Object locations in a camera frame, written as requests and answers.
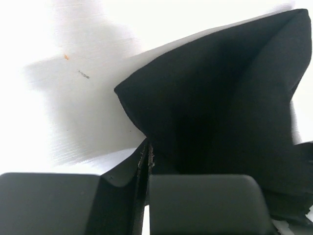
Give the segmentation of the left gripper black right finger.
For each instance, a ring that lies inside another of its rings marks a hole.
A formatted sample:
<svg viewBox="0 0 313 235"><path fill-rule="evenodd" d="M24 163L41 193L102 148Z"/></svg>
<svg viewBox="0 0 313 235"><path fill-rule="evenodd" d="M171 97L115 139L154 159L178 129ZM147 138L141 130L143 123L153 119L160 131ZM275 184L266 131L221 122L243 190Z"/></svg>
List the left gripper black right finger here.
<svg viewBox="0 0 313 235"><path fill-rule="evenodd" d="M152 175L152 235L272 235L256 181L244 175Z"/></svg>

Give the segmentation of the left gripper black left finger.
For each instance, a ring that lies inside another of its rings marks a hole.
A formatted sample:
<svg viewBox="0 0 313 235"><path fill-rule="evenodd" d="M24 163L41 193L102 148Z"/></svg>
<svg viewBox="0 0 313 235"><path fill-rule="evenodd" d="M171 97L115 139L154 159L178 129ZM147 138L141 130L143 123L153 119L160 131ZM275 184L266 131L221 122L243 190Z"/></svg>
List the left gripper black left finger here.
<svg viewBox="0 0 313 235"><path fill-rule="evenodd" d="M139 235L149 142L103 175L5 173L0 177L3 235Z"/></svg>

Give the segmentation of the black skirt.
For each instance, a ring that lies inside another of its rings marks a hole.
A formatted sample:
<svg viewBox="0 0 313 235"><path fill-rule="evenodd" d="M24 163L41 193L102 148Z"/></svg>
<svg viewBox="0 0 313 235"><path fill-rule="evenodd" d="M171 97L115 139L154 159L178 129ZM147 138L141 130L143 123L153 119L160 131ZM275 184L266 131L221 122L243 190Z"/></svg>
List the black skirt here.
<svg viewBox="0 0 313 235"><path fill-rule="evenodd" d="M312 226L313 145L291 133L311 56L311 19L296 9L184 44L114 91L152 147L153 174L248 175L274 219Z"/></svg>

